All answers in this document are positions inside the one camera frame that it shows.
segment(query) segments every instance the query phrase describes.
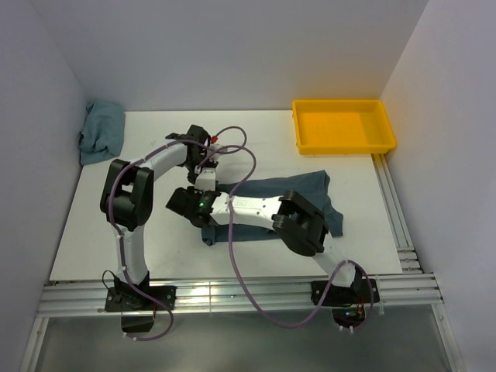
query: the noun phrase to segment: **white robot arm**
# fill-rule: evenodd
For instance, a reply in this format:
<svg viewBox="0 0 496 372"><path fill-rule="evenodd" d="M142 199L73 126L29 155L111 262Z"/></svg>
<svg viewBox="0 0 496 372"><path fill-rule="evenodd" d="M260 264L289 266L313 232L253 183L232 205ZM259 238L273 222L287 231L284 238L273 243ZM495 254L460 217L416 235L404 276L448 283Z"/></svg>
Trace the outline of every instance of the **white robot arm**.
<svg viewBox="0 0 496 372"><path fill-rule="evenodd" d="M123 253L126 267L123 268L121 246L117 243L118 270L115 274L115 289L124 295L136 296L126 287L126 270L130 280L146 291L150 275L144 256L144 224L153 207L153 183L172 167L186 167L188 180L195 186L178 188L167 203L167 208L189 219L197 227L225 225L229 223L229 195L215 190L215 168L217 157L204 161L209 151L191 143L205 143L209 135L203 128L191 126L186 135L173 133L161 146L175 140L190 140L177 143L148 157L138 167L132 167L122 177L113 199L115 223L123 234ZM211 144L211 151L219 145ZM114 160L109 168L100 203L102 212L109 220L109 196L115 179L124 167L132 162ZM131 191L123 186L132 186ZM273 229L290 250L306 257L313 257L320 267L330 275L345 257L332 248L332 237L326 227L325 217L314 205L294 191L273 198L246 198L234 196L234 223L261 226ZM335 286L348 288L356 278L354 266L347 264L334 281ZM134 298L140 306L140 300Z"/></svg>

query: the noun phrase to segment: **crumpled towel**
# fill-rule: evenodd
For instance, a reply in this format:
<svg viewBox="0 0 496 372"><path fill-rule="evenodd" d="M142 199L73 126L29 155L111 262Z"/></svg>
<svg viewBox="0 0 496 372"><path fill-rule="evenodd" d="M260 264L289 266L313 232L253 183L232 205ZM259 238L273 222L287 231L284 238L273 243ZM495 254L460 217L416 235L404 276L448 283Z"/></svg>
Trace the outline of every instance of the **crumpled towel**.
<svg viewBox="0 0 496 372"><path fill-rule="evenodd" d="M299 192L313 205L322 210L325 220L333 237L343 236L343 215L331 205L327 195L330 178L324 170L299 174L292 177L269 178L266 180L247 181L236 192L238 196L252 198L270 198L283 195L286 190ZM217 189L229 193L236 184L219 184ZM227 242L228 225L207 226L201 229L201 240L208 246L216 242ZM233 239L235 242L250 240L279 239L275 231L259 226L234 225Z"/></svg>
<svg viewBox="0 0 496 372"><path fill-rule="evenodd" d="M86 106L86 120L79 132L81 165L99 163L118 157L124 143L124 110L106 101Z"/></svg>

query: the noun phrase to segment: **white wall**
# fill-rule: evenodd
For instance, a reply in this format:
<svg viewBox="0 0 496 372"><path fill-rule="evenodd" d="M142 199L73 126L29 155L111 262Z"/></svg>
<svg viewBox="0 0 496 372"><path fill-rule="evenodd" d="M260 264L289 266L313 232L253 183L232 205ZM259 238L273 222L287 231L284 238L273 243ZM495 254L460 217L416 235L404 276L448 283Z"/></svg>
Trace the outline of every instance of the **white wall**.
<svg viewBox="0 0 496 372"><path fill-rule="evenodd" d="M496 2L430 0L382 95L389 165L470 370L496 364Z"/></svg>
<svg viewBox="0 0 496 372"><path fill-rule="evenodd" d="M84 95L27 0L0 11L0 370L14 371L80 167Z"/></svg>
<svg viewBox="0 0 496 372"><path fill-rule="evenodd" d="M128 110L379 97L427 0L32 0L91 97Z"/></svg>

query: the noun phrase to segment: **yellow tray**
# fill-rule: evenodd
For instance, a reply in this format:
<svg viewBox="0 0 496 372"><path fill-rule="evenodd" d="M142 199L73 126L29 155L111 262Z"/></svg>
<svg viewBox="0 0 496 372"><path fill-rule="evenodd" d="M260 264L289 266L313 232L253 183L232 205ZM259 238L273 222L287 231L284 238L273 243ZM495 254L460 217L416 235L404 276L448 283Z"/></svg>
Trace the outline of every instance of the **yellow tray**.
<svg viewBox="0 0 496 372"><path fill-rule="evenodd" d="M293 101L301 154L386 153L396 147L387 117L378 99Z"/></svg>

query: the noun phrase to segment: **cable tie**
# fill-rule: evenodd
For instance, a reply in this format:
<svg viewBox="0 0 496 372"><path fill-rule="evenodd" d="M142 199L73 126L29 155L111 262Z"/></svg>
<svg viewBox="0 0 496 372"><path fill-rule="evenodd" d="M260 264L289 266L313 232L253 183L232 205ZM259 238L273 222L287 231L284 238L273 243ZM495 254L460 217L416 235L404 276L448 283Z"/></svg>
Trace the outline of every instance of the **cable tie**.
<svg viewBox="0 0 496 372"><path fill-rule="evenodd" d="M229 203L231 203L231 205L233 204L233 200L234 200L235 196L231 196L229 194L227 194L226 196L226 204L229 205Z"/></svg>

